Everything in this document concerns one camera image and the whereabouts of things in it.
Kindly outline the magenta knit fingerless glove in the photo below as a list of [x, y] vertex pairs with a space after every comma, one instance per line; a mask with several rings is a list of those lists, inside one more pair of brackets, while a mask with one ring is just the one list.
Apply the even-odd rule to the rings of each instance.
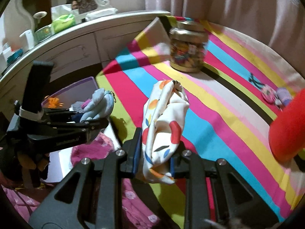
[[74, 167], [83, 158], [91, 160], [100, 160], [107, 157], [107, 155], [114, 151], [112, 140], [103, 133], [98, 136], [89, 144], [82, 144], [74, 146], [71, 152], [71, 164]]

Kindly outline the fruit print white cloth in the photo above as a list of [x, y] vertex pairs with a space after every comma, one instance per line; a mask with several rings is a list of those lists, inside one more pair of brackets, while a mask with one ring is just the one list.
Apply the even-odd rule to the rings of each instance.
[[185, 127], [189, 100], [176, 80], [159, 81], [143, 107], [142, 155], [139, 178], [172, 185], [168, 160], [177, 150]]

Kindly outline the light blue fuzzy glove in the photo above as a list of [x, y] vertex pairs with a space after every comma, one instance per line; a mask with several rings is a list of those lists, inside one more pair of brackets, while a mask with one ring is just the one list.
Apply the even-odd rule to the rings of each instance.
[[111, 91], [100, 88], [92, 94], [91, 101], [84, 108], [80, 121], [108, 119], [114, 109], [115, 98]]

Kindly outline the grey drawstring pouch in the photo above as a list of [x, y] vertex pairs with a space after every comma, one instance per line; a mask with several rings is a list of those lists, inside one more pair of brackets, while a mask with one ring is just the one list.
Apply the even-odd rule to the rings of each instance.
[[248, 78], [248, 81], [252, 83], [256, 88], [258, 88], [261, 92], [261, 95], [263, 99], [268, 104], [275, 104], [277, 100], [277, 94], [276, 91], [270, 87], [267, 84], [261, 83], [254, 75], [253, 73], [250, 73], [250, 76]]

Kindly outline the grey striped sock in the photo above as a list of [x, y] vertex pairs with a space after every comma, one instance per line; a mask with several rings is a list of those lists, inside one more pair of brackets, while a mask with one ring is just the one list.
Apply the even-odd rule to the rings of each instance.
[[84, 103], [83, 101], [76, 101], [70, 106], [69, 110], [83, 114], [84, 113], [83, 103]]

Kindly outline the beige curtain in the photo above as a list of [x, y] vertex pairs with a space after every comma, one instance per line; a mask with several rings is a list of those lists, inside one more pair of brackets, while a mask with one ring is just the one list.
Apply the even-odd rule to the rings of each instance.
[[304, 74], [304, 0], [145, 0], [145, 7], [237, 30]]

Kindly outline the purple white storage box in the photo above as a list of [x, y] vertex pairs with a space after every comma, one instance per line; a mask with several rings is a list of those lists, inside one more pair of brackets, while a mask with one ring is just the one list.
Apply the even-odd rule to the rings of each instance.
[[[64, 104], [63, 107], [58, 109], [69, 109], [70, 106], [76, 101], [87, 101], [92, 98], [92, 94], [98, 89], [98, 85], [93, 77], [87, 77], [75, 83], [72, 83], [65, 88], [55, 92], [50, 95], [51, 97], [57, 97], [61, 103]], [[47, 107], [46, 99], [42, 102], [42, 107]]]

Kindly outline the green round box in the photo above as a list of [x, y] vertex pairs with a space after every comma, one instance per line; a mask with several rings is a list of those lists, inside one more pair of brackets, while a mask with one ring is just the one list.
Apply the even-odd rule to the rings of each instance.
[[34, 36], [37, 43], [40, 43], [53, 35], [52, 26], [47, 25], [35, 31]]

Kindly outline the orange mesh sponge bag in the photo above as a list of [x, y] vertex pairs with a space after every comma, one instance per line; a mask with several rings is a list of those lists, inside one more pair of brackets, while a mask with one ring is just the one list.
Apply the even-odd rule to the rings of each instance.
[[58, 109], [64, 106], [57, 97], [46, 96], [47, 107], [50, 109]]

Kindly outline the white dresser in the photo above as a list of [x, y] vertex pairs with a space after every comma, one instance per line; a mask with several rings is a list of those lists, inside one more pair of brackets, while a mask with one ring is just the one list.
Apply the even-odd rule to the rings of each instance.
[[14, 101], [22, 100], [33, 61], [51, 61], [51, 81], [78, 69], [108, 63], [165, 10], [123, 12], [83, 22], [46, 39], [25, 53], [1, 76], [1, 112], [14, 114]]

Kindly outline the red plastic pitcher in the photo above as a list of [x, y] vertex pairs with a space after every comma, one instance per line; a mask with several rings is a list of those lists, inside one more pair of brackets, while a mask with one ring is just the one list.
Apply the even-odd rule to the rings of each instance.
[[280, 163], [292, 160], [304, 149], [304, 90], [271, 123], [269, 146]]

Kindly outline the phone on left gripper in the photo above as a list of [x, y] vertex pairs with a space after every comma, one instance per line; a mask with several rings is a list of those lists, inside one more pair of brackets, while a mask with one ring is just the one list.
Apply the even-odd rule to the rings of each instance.
[[45, 89], [47, 88], [54, 63], [50, 61], [33, 61], [24, 89], [19, 117], [23, 120], [38, 122], [42, 119]]

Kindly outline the white small dispenser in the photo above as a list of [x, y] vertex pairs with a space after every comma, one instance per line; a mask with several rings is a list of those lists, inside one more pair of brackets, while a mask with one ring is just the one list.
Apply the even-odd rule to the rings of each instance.
[[32, 30], [26, 30], [21, 35], [19, 35], [21, 48], [23, 52], [30, 51], [35, 47], [35, 38]]

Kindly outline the metal lidded snack jar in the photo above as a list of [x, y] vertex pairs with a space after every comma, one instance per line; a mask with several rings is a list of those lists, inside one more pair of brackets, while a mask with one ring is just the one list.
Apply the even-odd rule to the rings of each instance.
[[204, 26], [194, 21], [178, 21], [170, 30], [172, 68], [196, 73], [204, 65], [209, 35]]

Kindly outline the purple patterned knit mitten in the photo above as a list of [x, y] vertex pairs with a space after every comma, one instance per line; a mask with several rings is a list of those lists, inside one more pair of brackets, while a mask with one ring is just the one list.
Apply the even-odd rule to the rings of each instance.
[[275, 96], [275, 104], [277, 106], [288, 106], [293, 99], [290, 92], [284, 87], [279, 87], [275, 92]]

